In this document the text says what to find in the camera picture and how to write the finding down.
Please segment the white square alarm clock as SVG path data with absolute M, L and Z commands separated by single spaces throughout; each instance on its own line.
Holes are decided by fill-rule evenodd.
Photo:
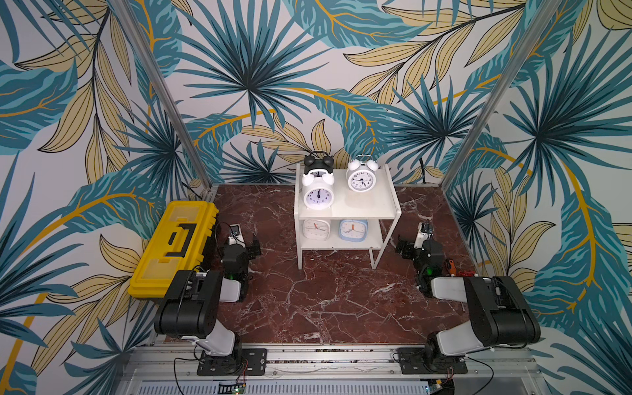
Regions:
M 331 235 L 331 222 L 324 219 L 305 219 L 302 233 L 307 240 L 326 241 Z

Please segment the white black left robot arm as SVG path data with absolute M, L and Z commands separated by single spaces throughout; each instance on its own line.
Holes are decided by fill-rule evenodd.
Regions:
M 241 357 L 240 339 L 219 321 L 219 307 L 245 300 L 250 261 L 260 254 L 254 237 L 251 245 L 235 241 L 224 246 L 222 272 L 177 271 L 156 312 L 155 332 L 192 342 L 209 357 Z

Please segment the black twin-bell alarm clock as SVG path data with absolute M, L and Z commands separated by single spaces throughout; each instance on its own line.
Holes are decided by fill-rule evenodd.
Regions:
M 326 151 L 311 151 L 304 157 L 304 174 L 311 171 L 326 171 L 332 173 L 334 171 L 334 158 Z

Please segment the white twin-bell alarm clock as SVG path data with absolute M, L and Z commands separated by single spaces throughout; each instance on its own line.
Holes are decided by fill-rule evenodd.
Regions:
M 331 207 L 335 198 L 334 182 L 334 174 L 326 170 L 312 170 L 304 174 L 301 180 L 304 205 L 311 210 Z

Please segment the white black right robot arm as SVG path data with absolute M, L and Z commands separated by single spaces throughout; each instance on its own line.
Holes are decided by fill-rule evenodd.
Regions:
M 396 252 L 416 269 L 416 287 L 426 297 L 467 306 L 468 319 L 428 336 L 422 355 L 427 364 L 493 347 L 525 348 L 541 339 L 540 325 L 510 276 L 463 276 L 447 269 L 443 246 L 398 239 Z

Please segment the light blue square clock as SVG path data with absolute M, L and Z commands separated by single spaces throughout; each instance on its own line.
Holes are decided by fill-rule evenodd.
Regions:
M 367 231 L 367 220 L 345 219 L 339 224 L 339 237 L 344 241 L 360 243 L 367 237 Z

